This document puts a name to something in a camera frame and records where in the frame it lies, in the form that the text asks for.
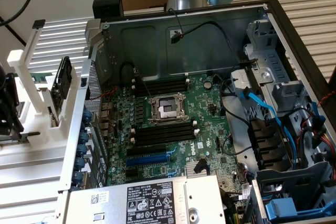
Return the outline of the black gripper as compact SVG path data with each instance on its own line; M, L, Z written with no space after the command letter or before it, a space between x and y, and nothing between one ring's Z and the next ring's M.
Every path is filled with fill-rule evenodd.
M13 73L6 74L1 65L1 136L4 140L19 140L24 130L16 107L19 99Z

